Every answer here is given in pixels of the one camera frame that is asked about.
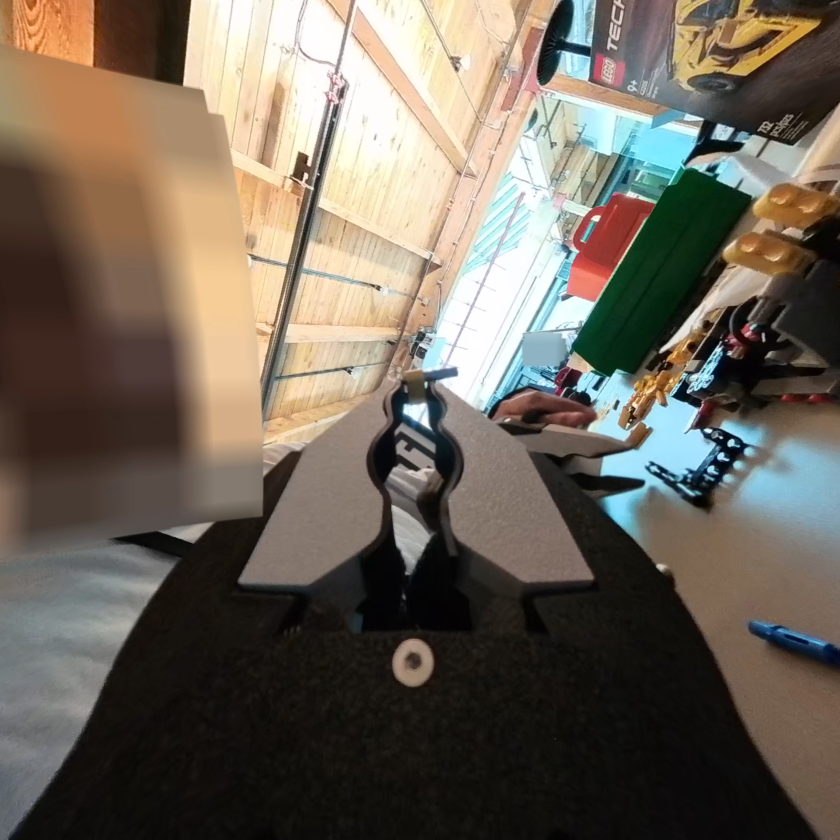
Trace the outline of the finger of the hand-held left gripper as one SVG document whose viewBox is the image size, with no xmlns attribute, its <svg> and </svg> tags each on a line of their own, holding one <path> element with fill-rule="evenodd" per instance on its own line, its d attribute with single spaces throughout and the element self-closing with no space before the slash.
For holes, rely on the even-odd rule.
<svg viewBox="0 0 840 840">
<path fill-rule="evenodd" d="M 603 473 L 601 459 L 561 459 L 560 468 L 589 498 L 617 496 L 645 486 L 644 479 Z"/>
<path fill-rule="evenodd" d="M 634 448 L 621 439 L 552 423 L 499 423 L 497 426 L 516 438 L 529 453 L 559 459 L 602 459 Z"/>
</svg>

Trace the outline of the lego set box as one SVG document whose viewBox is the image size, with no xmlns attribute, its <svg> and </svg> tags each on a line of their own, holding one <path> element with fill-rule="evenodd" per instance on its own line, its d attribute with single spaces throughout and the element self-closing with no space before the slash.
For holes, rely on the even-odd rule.
<svg viewBox="0 0 840 840">
<path fill-rule="evenodd" d="M 598 1 L 591 81 L 793 145 L 839 100 L 838 1 Z"/>
</svg>

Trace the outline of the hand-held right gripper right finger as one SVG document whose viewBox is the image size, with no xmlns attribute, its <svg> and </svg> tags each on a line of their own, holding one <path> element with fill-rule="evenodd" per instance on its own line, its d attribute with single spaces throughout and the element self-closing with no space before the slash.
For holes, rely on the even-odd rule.
<svg viewBox="0 0 840 840">
<path fill-rule="evenodd" d="M 439 381 L 426 394 L 448 475 L 423 584 L 465 595 L 591 588 L 594 574 L 521 441 Z"/>
</svg>

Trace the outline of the white paper bag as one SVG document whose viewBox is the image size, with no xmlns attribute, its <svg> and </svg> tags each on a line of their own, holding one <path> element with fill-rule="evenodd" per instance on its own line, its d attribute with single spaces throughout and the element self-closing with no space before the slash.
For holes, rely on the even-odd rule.
<svg viewBox="0 0 840 840">
<path fill-rule="evenodd" d="M 807 186 L 838 197 L 838 140 L 818 136 L 808 146 L 785 146 L 765 142 L 756 153 L 744 147 L 734 152 L 697 156 L 686 164 L 707 174 L 717 166 L 723 181 L 758 197 L 783 182 Z"/>
</svg>

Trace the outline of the red plastic container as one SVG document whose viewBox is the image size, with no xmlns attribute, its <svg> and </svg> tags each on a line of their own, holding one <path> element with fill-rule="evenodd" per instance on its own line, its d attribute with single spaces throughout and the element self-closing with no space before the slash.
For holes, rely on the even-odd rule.
<svg viewBox="0 0 840 840">
<path fill-rule="evenodd" d="M 613 194 L 584 215 L 571 240 L 567 293 L 595 302 L 654 208 L 646 199 Z"/>
</svg>

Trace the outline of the metal garage door rail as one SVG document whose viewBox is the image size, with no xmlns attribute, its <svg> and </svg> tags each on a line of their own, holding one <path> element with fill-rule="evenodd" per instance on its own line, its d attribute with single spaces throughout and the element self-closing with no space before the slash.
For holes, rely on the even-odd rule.
<svg viewBox="0 0 840 840">
<path fill-rule="evenodd" d="M 346 97 L 347 80 L 342 73 L 332 73 L 330 87 L 322 113 L 314 151 L 310 159 L 308 179 L 303 191 L 301 206 L 292 239 L 286 274 L 280 290 L 276 315 L 272 323 L 268 349 L 260 378 L 262 421 L 270 419 L 270 412 L 275 400 L 277 377 L 285 359 L 287 332 L 291 325 L 292 311 L 301 284 L 304 267 L 311 241 L 314 218 L 319 210 L 322 194 L 324 168 L 329 163 L 335 132 L 340 120 Z"/>
</svg>

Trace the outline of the small black tan lego pin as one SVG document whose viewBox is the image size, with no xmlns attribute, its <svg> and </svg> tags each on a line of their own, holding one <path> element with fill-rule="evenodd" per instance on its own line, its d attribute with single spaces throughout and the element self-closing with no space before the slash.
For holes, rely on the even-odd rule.
<svg viewBox="0 0 840 840">
<path fill-rule="evenodd" d="M 433 383 L 455 378 L 457 375 L 458 368 L 455 366 L 405 371 L 402 376 L 402 388 L 407 402 L 411 404 L 426 402 L 429 388 Z"/>
</svg>

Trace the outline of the black round fan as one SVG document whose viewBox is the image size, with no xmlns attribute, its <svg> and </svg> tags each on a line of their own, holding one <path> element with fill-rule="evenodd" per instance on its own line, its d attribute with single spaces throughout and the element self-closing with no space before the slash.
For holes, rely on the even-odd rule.
<svg viewBox="0 0 840 840">
<path fill-rule="evenodd" d="M 558 75 L 588 81 L 595 1 L 557 2 L 539 48 L 536 78 L 544 87 Z"/>
</svg>

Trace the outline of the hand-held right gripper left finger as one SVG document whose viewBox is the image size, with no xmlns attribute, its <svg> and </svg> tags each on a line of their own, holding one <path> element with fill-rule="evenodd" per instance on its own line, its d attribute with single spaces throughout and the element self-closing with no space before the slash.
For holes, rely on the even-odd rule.
<svg viewBox="0 0 840 840">
<path fill-rule="evenodd" d="M 385 383 L 305 445 L 238 578 L 241 589 L 365 593 L 363 558 L 381 544 L 391 520 L 372 453 L 391 425 L 397 389 Z"/>
</svg>

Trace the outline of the blue lego pin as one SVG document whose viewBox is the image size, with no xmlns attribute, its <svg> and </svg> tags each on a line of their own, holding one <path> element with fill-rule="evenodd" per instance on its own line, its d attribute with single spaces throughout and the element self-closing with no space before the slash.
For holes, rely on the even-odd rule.
<svg viewBox="0 0 840 840">
<path fill-rule="evenodd" d="M 839 669 L 839 646 L 825 639 L 801 633 L 783 625 L 755 620 L 747 623 L 747 629 L 752 636 L 763 640 L 766 644 Z"/>
</svg>

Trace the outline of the green storage box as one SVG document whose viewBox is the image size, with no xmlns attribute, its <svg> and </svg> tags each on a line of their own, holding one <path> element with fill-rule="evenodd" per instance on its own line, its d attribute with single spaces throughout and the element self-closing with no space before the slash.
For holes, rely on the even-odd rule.
<svg viewBox="0 0 840 840">
<path fill-rule="evenodd" d="M 752 200 L 697 169 L 678 173 L 607 281 L 570 352 L 599 374 L 637 371 L 664 341 Z"/>
</svg>

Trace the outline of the yellow black lego car model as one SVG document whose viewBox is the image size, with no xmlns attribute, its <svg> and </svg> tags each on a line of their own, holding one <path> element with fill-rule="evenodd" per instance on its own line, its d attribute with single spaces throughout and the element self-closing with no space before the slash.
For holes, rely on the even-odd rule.
<svg viewBox="0 0 840 840">
<path fill-rule="evenodd" d="M 722 256 L 758 285 L 705 312 L 635 383 L 621 429 L 672 402 L 695 410 L 690 429 L 771 403 L 838 403 L 838 195 L 783 182 L 752 212 L 766 226 L 734 239 Z"/>
</svg>

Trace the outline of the person's left hand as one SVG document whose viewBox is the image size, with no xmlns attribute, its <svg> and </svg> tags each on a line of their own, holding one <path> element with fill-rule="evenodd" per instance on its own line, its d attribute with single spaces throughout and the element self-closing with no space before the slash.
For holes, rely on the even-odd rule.
<svg viewBox="0 0 840 840">
<path fill-rule="evenodd" d="M 590 406 L 531 387 L 523 387 L 505 395 L 489 408 L 487 415 L 498 423 L 510 418 L 528 424 L 572 428 L 588 427 L 596 419 L 596 412 Z"/>
</svg>

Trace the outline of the person's grey shirt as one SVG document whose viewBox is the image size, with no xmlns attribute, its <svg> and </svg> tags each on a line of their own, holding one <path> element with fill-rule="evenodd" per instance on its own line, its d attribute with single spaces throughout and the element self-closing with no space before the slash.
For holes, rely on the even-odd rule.
<svg viewBox="0 0 840 840">
<path fill-rule="evenodd" d="M 400 641 L 235 594 L 219 528 L 2 563 L 2 838 L 456 836 Z"/>
</svg>

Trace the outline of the black lego beam assembly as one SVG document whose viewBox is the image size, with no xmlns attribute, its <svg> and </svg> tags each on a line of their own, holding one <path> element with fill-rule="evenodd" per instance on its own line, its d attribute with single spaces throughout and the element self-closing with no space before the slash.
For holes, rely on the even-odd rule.
<svg viewBox="0 0 840 840">
<path fill-rule="evenodd" d="M 676 474 L 660 464 L 649 461 L 645 469 L 683 501 L 695 508 L 706 510 L 711 507 L 714 491 L 743 459 L 750 445 L 739 436 L 720 427 L 702 428 L 700 434 L 711 445 L 711 450 L 698 467 Z"/>
</svg>

